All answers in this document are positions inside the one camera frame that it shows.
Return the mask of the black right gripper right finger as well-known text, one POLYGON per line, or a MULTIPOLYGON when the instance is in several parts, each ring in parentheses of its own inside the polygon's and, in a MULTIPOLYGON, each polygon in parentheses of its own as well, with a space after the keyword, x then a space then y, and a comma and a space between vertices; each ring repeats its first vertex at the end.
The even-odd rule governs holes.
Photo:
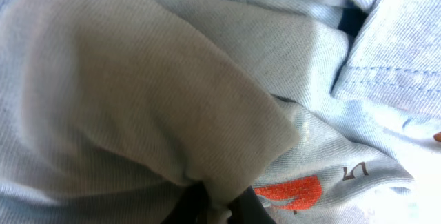
POLYGON ((248 187, 229 205, 228 224, 276 224, 259 201, 252 187, 248 187))

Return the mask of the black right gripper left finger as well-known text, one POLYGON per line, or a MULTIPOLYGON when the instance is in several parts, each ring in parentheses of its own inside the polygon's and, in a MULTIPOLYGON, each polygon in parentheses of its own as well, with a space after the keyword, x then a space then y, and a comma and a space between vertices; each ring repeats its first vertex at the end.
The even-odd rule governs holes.
POLYGON ((207 224, 209 196, 202 183, 189 186, 161 224, 207 224))

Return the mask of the light blue printed shirt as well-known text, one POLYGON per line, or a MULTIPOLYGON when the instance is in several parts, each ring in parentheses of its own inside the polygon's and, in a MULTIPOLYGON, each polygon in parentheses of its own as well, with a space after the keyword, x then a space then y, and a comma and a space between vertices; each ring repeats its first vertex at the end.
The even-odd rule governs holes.
POLYGON ((1 0, 1 222, 440 222, 440 0, 1 0))

